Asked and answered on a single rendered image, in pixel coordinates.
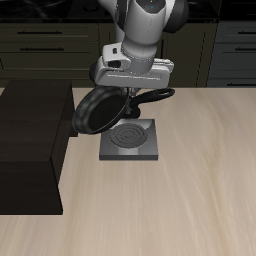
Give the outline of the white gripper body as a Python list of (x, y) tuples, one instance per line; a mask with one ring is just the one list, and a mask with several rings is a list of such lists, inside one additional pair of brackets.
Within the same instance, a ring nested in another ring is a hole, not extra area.
[(95, 69), (95, 83), (101, 86), (163, 89), (168, 86), (170, 73), (173, 69), (174, 63), (172, 61), (155, 58), (149, 72), (138, 75), (118, 68), (106, 67), (103, 64), (103, 57), (100, 57)]

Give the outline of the black frying pan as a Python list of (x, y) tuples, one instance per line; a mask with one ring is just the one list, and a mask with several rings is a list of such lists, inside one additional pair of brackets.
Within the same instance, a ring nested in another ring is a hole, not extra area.
[(99, 134), (114, 126), (122, 118), (138, 118), (139, 104), (156, 102), (175, 93), (172, 88), (155, 89), (130, 99), (124, 88), (96, 86), (77, 106), (72, 125), (81, 134)]

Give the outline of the dark grey stove plate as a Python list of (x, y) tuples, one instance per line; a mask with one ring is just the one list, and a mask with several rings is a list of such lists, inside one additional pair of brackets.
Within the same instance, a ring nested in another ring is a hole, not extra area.
[(100, 160), (158, 160), (154, 119), (120, 119), (101, 133)]

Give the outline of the dark kitchen cupboards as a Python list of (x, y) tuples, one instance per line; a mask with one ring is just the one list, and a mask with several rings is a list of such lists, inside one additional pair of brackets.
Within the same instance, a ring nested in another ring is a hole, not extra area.
[[(156, 56), (174, 63), (169, 85), (206, 85), (217, 25), (187, 23), (164, 32)], [(67, 79), (91, 87), (89, 69), (116, 40), (111, 23), (0, 24), (0, 87), (11, 79)]]

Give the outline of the grey kitchen drawer cupboard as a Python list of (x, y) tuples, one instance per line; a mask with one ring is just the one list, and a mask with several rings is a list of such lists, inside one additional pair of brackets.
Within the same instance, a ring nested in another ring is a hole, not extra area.
[(207, 86), (256, 88), (256, 21), (218, 24)]

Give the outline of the black kitchen countertop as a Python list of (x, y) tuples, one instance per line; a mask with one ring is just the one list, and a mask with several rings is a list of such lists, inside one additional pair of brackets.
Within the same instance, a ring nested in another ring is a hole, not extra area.
[[(213, 23), (222, 0), (187, 0), (188, 23)], [(98, 0), (0, 0), (0, 23), (112, 23)]]

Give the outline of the dark wooden cabinet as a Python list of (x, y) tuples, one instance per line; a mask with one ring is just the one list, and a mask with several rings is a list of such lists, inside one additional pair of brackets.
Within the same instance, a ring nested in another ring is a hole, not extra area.
[(11, 80), (0, 95), (0, 215), (61, 215), (72, 128), (69, 80)]

